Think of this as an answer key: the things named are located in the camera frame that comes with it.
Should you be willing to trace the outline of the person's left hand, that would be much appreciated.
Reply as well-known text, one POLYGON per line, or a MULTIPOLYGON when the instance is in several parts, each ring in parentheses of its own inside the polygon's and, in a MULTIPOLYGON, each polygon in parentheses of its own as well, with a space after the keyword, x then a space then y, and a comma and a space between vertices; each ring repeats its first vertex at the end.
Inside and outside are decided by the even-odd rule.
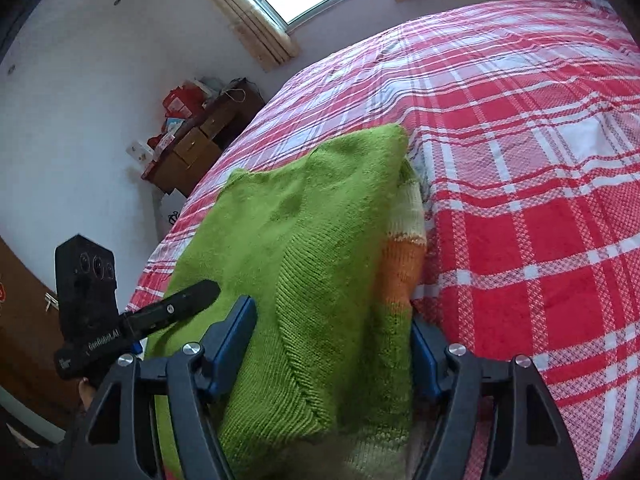
POLYGON ((84 410, 88 411, 94 397, 96 396, 96 389, 89 384, 87 378, 82 378, 81 381, 78 382, 78 393, 84 410))

